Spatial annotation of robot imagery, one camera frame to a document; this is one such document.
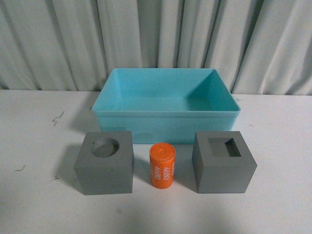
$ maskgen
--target gray cube with square hole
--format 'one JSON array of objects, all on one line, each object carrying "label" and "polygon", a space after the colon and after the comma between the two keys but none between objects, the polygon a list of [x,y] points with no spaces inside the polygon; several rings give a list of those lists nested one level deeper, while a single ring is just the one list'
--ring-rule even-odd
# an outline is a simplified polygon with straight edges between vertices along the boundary
[{"label": "gray cube with square hole", "polygon": [[199,194],[244,193],[257,167],[240,132],[196,132],[192,162]]}]

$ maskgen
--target round hole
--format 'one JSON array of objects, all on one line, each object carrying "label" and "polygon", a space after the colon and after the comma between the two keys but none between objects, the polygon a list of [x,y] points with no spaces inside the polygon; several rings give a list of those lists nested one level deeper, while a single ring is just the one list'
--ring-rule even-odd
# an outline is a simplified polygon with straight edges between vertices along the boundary
[{"label": "round hole", "polygon": [[119,149],[119,143],[115,139],[105,138],[93,142],[91,152],[96,157],[109,157]]}]

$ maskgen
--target dark mark on table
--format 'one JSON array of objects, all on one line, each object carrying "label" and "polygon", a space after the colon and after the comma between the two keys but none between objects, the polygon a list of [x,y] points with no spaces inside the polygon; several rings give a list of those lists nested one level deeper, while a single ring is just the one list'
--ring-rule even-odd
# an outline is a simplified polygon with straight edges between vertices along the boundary
[{"label": "dark mark on table", "polygon": [[25,168],[26,165],[24,165],[21,169],[19,170],[15,170],[15,172],[21,172],[24,168]]},{"label": "dark mark on table", "polygon": [[63,113],[59,116],[59,117],[55,117],[53,120],[52,120],[52,122],[54,122],[54,125],[53,126],[55,126],[58,122],[57,121],[55,121],[57,118],[61,118],[62,116],[63,116],[63,114],[64,114],[64,112],[65,111],[63,111]]}]

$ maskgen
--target gray foam cube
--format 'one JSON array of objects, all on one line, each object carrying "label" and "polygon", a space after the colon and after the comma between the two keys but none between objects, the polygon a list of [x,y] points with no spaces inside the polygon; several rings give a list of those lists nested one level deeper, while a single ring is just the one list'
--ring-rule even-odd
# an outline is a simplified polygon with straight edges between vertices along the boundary
[{"label": "gray foam cube", "polygon": [[200,194],[244,193],[257,167],[240,132],[196,132],[192,162]]},{"label": "gray foam cube", "polygon": [[87,133],[74,170],[84,195],[132,193],[131,132]]}]

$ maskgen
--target white curtain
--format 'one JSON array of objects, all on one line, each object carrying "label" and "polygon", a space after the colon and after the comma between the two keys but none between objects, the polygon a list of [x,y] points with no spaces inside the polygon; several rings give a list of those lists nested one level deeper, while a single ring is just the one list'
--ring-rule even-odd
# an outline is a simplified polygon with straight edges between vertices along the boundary
[{"label": "white curtain", "polygon": [[118,67],[215,68],[312,95],[311,0],[0,0],[0,88],[100,90]]}]

